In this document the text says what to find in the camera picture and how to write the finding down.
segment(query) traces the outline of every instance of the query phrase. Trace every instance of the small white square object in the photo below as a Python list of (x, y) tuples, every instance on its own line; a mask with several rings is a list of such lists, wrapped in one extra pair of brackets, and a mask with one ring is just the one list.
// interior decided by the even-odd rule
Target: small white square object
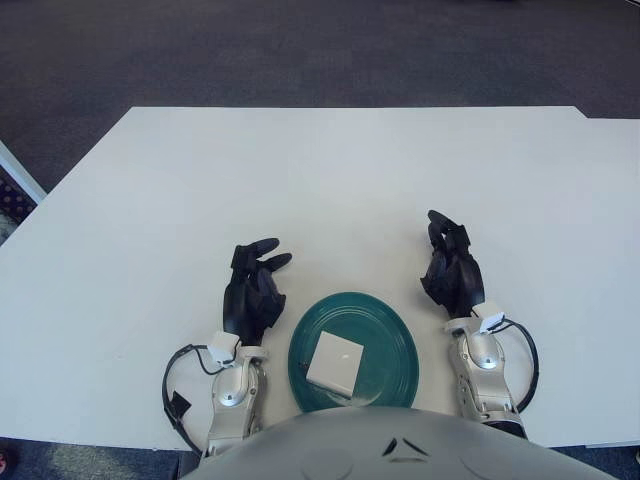
[(351, 398), (364, 347), (328, 332), (320, 332), (307, 371), (307, 381)]

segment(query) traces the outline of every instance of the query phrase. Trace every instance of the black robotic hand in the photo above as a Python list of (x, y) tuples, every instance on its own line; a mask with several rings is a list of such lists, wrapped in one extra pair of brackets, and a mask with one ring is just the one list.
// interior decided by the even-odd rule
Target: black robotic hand
[(272, 327), (284, 309), (285, 295), (278, 292), (271, 274), (291, 260), (283, 253), (258, 260), (280, 241), (267, 238), (251, 245), (238, 245), (233, 254), (231, 281), (224, 291), (224, 331), (240, 337), (242, 345), (260, 345), (267, 327)]
[(469, 253), (467, 231), (435, 210), (429, 210), (429, 220), (433, 257), (420, 279), (422, 287), (451, 318), (468, 317), (473, 306), (484, 302), (484, 286), (480, 267)]

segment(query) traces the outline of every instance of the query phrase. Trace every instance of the cable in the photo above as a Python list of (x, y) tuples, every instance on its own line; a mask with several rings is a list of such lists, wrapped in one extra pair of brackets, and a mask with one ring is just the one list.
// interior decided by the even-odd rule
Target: cable
[(202, 361), (202, 357), (200, 356), (200, 350), (207, 350), (207, 346), (206, 345), (194, 345), (194, 347), (195, 347), (196, 355), (198, 355), (198, 361), (200, 362), (200, 367), (202, 368), (202, 371), (204, 373), (206, 373), (207, 375), (217, 375), (222, 370), (224, 370), (224, 367), (220, 367), (218, 370), (216, 370), (214, 372), (210, 372), (209, 370), (207, 370), (207, 367), (204, 366), (204, 362)]
[(192, 344), (185, 345), (184, 347), (182, 347), (180, 350), (178, 350), (176, 353), (173, 354), (173, 356), (169, 360), (169, 363), (167, 363), (167, 368), (165, 368), (164, 376), (162, 377), (162, 405), (164, 407), (164, 413), (167, 415), (167, 418), (169, 419), (169, 422), (171, 423), (173, 428), (178, 432), (178, 435), (182, 437), (185, 443), (189, 446), (191, 450), (193, 450), (193, 453), (195, 453), (198, 457), (202, 457), (202, 450), (200, 450), (198, 446), (195, 443), (193, 443), (193, 440), (191, 440), (191, 438), (189, 437), (189, 434), (185, 430), (184, 424), (182, 423), (182, 416), (176, 411), (176, 407), (171, 402), (171, 400), (169, 400), (169, 393), (167, 392), (167, 377), (169, 376), (169, 371), (171, 370), (171, 367), (173, 367), (173, 364), (179, 358), (185, 356), (187, 353), (193, 350), (195, 350), (196, 354), (198, 355), (200, 367), (202, 368), (204, 373), (206, 373), (207, 375), (215, 375), (220, 371), (222, 371), (222, 368), (214, 372), (211, 372), (206, 369), (206, 367), (204, 366), (204, 362), (202, 361), (202, 357), (200, 356), (200, 350), (206, 350), (206, 349), (207, 349), (206, 345), (192, 345)]
[[(503, 323), (506, 323), (507, 325), (502, 328), (498, 328)], [(522, 333), (522, 335), (524, 336), (525, 340), (527, 341), (527, 344), (529, 344), (529, 350), (531, 350), (531, 357), (533, 359), (533, 375), (531, 376), (531, 381), (529, 382), (529, 389), (527, 390), (527, 393), (525, 394), (524, 398), (516, 406), (516, 410), (518, 410), (519, 413), (522, 413), (524, 409), (527, 408), (529, 403), (531, 403), (531, 400), (533, 399), (533, 396), (536, 393), (536, 389), (538, 388), (538, 377), (540, 376), (540, 362), (538, 360), (538, 349), (536, 348), (536, 343), (533, 341), (533, 337), (529, 333), (529, 330), (527, 330), (524, 327), (524, 325), (518, 322), (514, 322), (513, 320), (509, 320), (508, 318), (505, 318), (504, 320), (502, 320), (502, 322), (500, 322), (498, 325), (493, 327), (493, 329), (491, 329), (491, 333), (496, 334), (496, 333), (504, 332), (507, 328), (510, 328), (510, 327), (516, 327), (518, 330), (520, 330), (520, 333)]]

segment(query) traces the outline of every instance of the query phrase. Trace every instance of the green plate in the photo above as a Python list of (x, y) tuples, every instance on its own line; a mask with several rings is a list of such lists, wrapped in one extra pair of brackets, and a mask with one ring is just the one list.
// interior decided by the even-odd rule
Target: green plate
[[(306, 380), (323, 330), (364, 345), (351, 399)], [(388, 305), (364, 293), (337, 293), (311, 307), (293, 332), (289, 382), (304, 412), (364, 405), (410, 407), (418, 388), (418, 355), (409, 330)]]

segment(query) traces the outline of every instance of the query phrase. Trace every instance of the gray carpet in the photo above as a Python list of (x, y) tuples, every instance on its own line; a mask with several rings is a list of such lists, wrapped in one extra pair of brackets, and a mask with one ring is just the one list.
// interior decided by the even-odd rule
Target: gray carpet
[(624, 0), (0, 0), (0, 139), (50, 190), (132, 105), (640, 118)]
[[(187, 452), (81, 447), (0, 439), (19, 456), (12, 480), (173, 480), (189, 473), (197, 457)], [(556, 449), (620, 480), (638, 480), (636, 447)]]

